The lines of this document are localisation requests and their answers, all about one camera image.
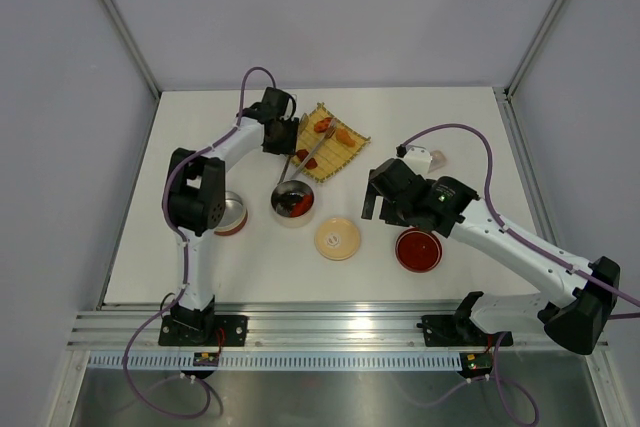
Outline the dark red meat slice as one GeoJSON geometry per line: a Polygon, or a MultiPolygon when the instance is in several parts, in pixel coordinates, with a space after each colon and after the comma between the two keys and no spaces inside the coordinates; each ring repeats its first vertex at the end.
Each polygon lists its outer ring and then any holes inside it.
{"type": "Polygon", "coordinates": [[[296,152],[296,157],[300,161],[300,165],[307,170],[313,170],[318,167],[317,161],[306,149],[299,149],[296,152]]]}

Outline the metal serving tongs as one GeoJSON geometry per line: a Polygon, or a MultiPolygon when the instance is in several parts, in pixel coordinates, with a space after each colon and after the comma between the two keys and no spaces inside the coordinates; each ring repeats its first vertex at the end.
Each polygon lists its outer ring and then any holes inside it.
{"type": "MultiPolygon", "coordinates": [[[[324,132],[324,135],[320,138],[320,140],[316,143],[316,145],[309,152],[312,157],[314,157],[315,154],[324,145],[324,143],[326,141],[328,141],[333,136],[333,134],[334,134],[334,132],[335,132],[335,130],[337,128],[337,119],[335,117],[332,117],[332,118],[333,118],[333,120],[331,122],[331,125],[329,126],[329,129],[326,132],[324,132]]],[[[277,187],[282,185],[287,180],[294,180],[305,169],[299,163],[298,167],[293,171],[293,173],[289,177],[287,177],[286,174],[288,172],[288,168],[289,168],[289,165],[291,163],[291,159],[292,159],[292,157],[288,157],[287,158],[287,160],[285,162],[285,165],[283,167],[282,173],[280,175],[280,178],[279,178],[278,182],[276,183],[277,187]]]]}

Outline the black sea cucumber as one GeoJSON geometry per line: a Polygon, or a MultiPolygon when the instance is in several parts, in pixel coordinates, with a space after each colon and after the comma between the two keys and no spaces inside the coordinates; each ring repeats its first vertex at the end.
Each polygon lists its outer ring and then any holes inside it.
{"type": "Polygon", "coordinates": [[[275,197],[275,210],[282,216],[290,217],[291,210],[303,195],[291,191],[277,194],[275,197]]]}

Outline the red sausage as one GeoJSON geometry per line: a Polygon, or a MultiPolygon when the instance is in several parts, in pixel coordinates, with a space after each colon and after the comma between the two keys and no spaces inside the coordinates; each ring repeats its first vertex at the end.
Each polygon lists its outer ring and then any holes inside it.
{"type": "Polygon", "coordinates": [[[306,214],[313,206],[313,203],[314,197],[311,194],[305,194],[297,203],[294,204],[290,213],[290,217],[297,218],[306,214]]]}

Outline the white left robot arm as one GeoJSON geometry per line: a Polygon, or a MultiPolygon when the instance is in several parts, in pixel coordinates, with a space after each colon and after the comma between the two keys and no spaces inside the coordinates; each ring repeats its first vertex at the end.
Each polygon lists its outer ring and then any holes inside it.
{"type": "Polygon", "coordinates": [[[275,87],[242,108],[230,131],[199,151],[176,149],[170,159],[162,210],[179,240],[183,260],[180,290],[163,310],[159,344],[163,347],[242,347],[248,318],[216,311],[206,258],[213,232],[225,213],[226,174],[244,156],[260,149],[292,154],[299,119],[294,97],[275,87]]]}

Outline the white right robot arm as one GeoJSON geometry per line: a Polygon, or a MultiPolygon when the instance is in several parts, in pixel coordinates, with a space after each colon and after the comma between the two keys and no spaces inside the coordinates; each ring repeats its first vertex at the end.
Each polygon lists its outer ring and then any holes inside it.
{"type": "Polygon", "coordinates": [[[370,171],[362,216],[383,200],[381,220],[473,247],[536,288],[528,295],[469,293],[448,315],[426,314],[419,328],[428,346],[485,346],[499,336],[546,334],[564,349],[591,354],[617,302],[620,268],[561,252],[499,219],[488,202],[460,181],[426,179],[392,158],[370,171]]]}

